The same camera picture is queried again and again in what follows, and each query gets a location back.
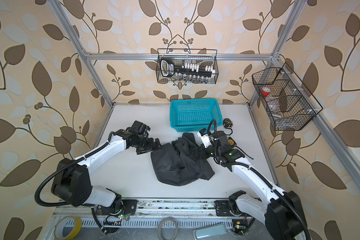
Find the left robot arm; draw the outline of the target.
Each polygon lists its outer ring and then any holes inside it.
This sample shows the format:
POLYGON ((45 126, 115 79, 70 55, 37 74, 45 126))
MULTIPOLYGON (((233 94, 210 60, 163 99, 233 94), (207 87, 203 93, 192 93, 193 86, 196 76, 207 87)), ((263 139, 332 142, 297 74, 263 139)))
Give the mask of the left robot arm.
POLYGON ((91 205, 111 209, 120 207, 121 195, 110 189, 94 187, 91 176, 112 157, 130 147, 136 148, 138 155, 157 150, 161 145, 160 141, 149 136, 150 130, 149 126, 135 121, 125 130, 110 132, 107 141, 90 152, 73 160, 67 158, 61 160, 57 170, 37 188, 36 203, 42 207, 66 205, 74 207, 91 205), (61 199, 60 202, 48 203, 41 199, 41 192, 49 182, 53 183, 51 192, 61 199))

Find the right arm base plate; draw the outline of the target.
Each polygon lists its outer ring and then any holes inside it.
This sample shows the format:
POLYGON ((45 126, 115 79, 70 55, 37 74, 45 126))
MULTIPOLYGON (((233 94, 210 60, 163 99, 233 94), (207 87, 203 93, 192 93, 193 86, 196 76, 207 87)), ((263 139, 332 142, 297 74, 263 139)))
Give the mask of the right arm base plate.
POLYGON ((230 202, 228 200, 214 201, 214 208, 218 217, 233 217, 230 202))

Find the dark grey trousers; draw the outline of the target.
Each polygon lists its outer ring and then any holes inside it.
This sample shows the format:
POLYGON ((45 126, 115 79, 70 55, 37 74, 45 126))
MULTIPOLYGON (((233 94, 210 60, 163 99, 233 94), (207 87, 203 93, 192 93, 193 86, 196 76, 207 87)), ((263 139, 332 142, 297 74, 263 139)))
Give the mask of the dark grey trousers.
POLYGON ((171 186, 185 186, 199 179, 208 181, 215 175, 193 133, 183 133, 160 146, 151 152, 151 161, 158 181, 171 186))

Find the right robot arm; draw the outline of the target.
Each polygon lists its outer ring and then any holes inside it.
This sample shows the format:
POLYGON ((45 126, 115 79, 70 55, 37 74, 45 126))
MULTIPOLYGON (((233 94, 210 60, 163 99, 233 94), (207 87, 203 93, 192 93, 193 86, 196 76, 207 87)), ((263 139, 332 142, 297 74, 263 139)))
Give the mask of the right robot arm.
POLYGON ((301 236, 312 239, 299 196, 286 192, 270 182, 249 161, 232 138, 207 134, 199 136, 206 150, 206 157, 239 176, 256 194, 245 192, 233 195, 233 215, 249 214, 267 228, 274 240, 294 240, 301 236))

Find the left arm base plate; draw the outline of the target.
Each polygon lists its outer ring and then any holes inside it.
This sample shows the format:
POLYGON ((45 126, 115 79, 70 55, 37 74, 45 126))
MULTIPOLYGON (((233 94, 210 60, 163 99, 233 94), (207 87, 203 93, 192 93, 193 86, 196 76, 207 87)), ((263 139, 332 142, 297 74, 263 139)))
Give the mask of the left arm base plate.
POLYGON ((118 199, 110 207, 98 206, 97 211, 103 216, 128 215, 136 212, 138 200, 135 199, 118 199))

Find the teal plastic basket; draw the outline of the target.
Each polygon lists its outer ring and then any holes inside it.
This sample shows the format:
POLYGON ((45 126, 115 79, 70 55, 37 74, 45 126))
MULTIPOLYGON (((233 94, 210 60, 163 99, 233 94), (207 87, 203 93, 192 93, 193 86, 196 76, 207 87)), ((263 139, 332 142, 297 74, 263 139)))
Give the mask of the teal plastic basket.
POLYGON ((220 106, 215 99, 175 100, 170 105, 170 124, 179 133, 206 129, 212 120, 223 124, 220 106))

